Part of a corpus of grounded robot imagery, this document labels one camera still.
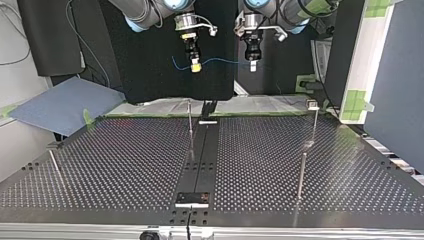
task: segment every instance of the metal rod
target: metal rod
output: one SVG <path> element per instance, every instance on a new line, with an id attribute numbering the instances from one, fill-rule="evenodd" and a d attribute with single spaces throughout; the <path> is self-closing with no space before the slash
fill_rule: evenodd
<path id="1" fill-rule="evenodd" d="M 189 127 L 190 127 L 190 136 L 193 138 L 193 121 L 192 121 L 192 115 L 191 115 L 191 100 L 188 100 L 188 121 L 189 121 Z"/>
<path id="2" fill-rule="evenodd" d="M 317 109 L 317 110 L 315 111 L 314 132 L 315 132 L 315 130 L 317 129 L 318 112 L 319 112 L 319 109 Z"/>
<path id="3" fill-rule="evenodd" d="M 298 200 L 302 199 L 303 178 L 305 176 L 305 167 L 306 167 L 306 157 L 307 156 L 308 156 L 307 153 L 302 154 L 302 162 L 301 162 L 301 165 L 300 165 L 299 190 L 297 192 Z"/>
<path id="4" fill-rule="evenodd" d="M 50 154 L 50 157 L 52 158 L 54 168 L 56 169 L 56 171 L 59 171 L 59 165 L 57 165 L 56 157 L 54 156 L 53 150 L 49 150 L 49 154 Z"/>

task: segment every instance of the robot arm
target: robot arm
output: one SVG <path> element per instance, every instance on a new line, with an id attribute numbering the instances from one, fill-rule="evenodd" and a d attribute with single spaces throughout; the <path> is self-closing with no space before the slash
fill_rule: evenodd
<path id="1" fill-rule="evenodd" d="M 311 18 L 326 17 L 337 10 L 342 0 L 244 0 L 244 11 L 236 19 L 235 33 L 247 44 L 246 60 L 251 63 L 251 71 L 262 59 L 260 44 L 264 30 L 275 30 L 276 39 L 282 42 L 287 32 L 299 33 Z M 274 26 L 266 26 L 269 19 Z"/>
<path id="2" fill-rule="evenodd" d="M 191 62 L 192 72 L 200 72 L 200 49 L 197 45 L 198 30 L 209 28 L 209 34 L 214 37 L 218 28 L 205 17 L 194 11 L 196 0 L 109 0 L 125 15 L 128 25 L 136 32 L 148 30 L 163 19 L 176 14 L 175 30 L 180 34 L 186 45 L 186 54 Z"/>

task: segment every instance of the blue cable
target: blue cable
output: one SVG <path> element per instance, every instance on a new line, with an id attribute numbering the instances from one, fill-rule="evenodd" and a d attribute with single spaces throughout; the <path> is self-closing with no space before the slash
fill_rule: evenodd
<path id="1" fill-rule="evenodd" d="M 227 59 L 223 59 L 223 58 L 209 58 L 208 60 L 206 60 L 206 61 L 204 61 L 202 63 L 202 66 L 203 65 L 206 65 L 206 64 L 208 64 L 210 62 L 213 62 L 213 61 L 225 62 L 225 63 L 230 63 L 230 64 L 238 64 L 238 65 L 249 64 L 249 63 L 240 63 L 240 62 L 237 62 L 237 61 L 231 61 L 231 60 L 227 60 Z M 180 67 L 180 66 L 178 66 L 177 62 L 175 61 L 175 57 L 174 56 L 172 56 L 172 62 L 174 63 L 174 67 L 177 70 L 179 70 L 179 71 L 185 71 L 185 70 L 191 68 L 190 66 L 187 66 L 187 67 Z"/>

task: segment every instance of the perforated metal table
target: perforated metal table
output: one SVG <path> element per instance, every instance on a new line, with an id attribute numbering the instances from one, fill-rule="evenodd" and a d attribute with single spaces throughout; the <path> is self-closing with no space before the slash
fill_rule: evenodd
<path id="1" fill-rule="evenodd" d="M 2 182 L 0 222 L 424 230 L 423 187 L 318 120 L 218 118 L 191 139 L 184 118 L 103 119 L 55 153 L 61 171 L 46 154 Z M 209 193 L 209 208 L 175 208 L 179 192 Z"/>

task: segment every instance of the black backdrop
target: black backdrop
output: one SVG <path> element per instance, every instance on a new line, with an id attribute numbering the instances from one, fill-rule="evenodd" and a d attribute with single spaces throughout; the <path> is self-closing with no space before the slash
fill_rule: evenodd
<path id="1" fill-rule="evenodd" d="M 233 96 L 236 65 L 211 62 L 198 74 L 174 67 L 172 56 L 181 66 L 187 66 L 189 62 L 184 44 L 174 30 L 173 17 L 167 18 L 160 29 L 152 27 L 143 33 L 134 33 L 117 8 L 108 1 L 99 2 L 128 102 L 139 103 L 164 97 L 228 100 Z M 238 41 L 233 33 L 237 1 L 198 0 L 195 9 L 197 14 L 207 17 L 219 28 L 216 37 L 210 37 L 208 29 L 201 30 L 199 46 L 202 61 L 211 57 L 237 60 Z"/>

